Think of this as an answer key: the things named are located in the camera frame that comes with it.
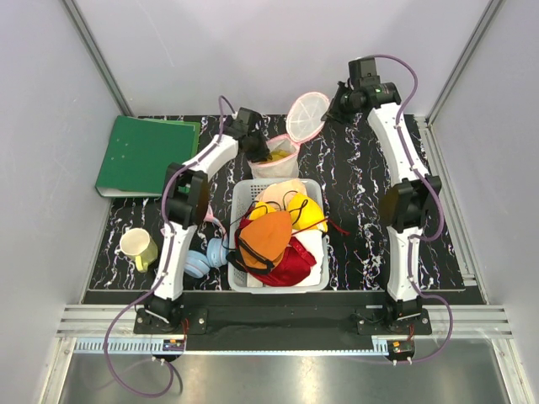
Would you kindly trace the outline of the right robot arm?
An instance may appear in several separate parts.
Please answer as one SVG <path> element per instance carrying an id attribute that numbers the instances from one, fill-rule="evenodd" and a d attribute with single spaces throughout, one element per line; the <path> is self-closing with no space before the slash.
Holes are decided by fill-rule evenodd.
<path id="1" fill-rule="evenodd" d="M 417 277 L 421 242 L 429 239 L 424 227 L 431 210 L 441 214 L 441 181 L 423 164 L 403 120 L 407 98 L 397 86 L 383 82 L 376 56 L 349 63 L 349 79 L 339 82 L 323 120 L 349 125 L 359 114 L 378 139 L 390 174 L 391 187 L 382 197 L 379 216 L 390 242 L 390 270 L 386 286 L 383 326 L 404 332 L 419 320 L 423 309 Z"/>

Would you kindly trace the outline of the yellow mesh bra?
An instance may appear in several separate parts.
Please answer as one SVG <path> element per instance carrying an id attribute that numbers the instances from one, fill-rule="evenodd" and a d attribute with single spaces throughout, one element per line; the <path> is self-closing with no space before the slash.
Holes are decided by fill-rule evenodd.
<path id="1" fill-rule="evenodd" d="M 291 153 L 286 150 L 274 149 L 270 152 L 269 156 L 266 159 L 266 162 L 277 162 L 279 160 L 287 158 L 288 156 L 290 156 L 290 154 Z"/>

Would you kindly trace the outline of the white pink mesh laundry bag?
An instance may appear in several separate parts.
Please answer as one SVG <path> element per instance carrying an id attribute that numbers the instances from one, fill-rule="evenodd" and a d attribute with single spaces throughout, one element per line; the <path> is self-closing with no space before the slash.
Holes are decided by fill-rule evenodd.
<path id="1" fill-rule="evenodd" d="M 301 95 L 286 116 L 286 131 L 266 141 L 269 151 L 281 149 L 290 156 L 277 162 L 250 162 L 253 178 L 298 178 L 298 157 L 301 145 L 315 138 L 322 130 L 323 114 L 328 110 L 329 99 L 320 92 Z"/>

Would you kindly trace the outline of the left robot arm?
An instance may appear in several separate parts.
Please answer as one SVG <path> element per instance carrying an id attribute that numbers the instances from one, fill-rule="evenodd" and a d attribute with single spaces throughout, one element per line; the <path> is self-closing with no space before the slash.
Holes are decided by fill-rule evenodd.
<path id="1" fill-rule="evenodd" d="M 145 312 L 162 332 L 175 332 L 182 322 L 184 267 L 192 238 L 209 206 L 209 180 L 240 153 L 249 161 L 270 154 L 260 129 L 262 120 L 260 113 L 240 108 L 220 122 L 218 133 L 202 151 L 167 168 L 161 207 L 163 248 L 151 292 L 144 300 Z"/>

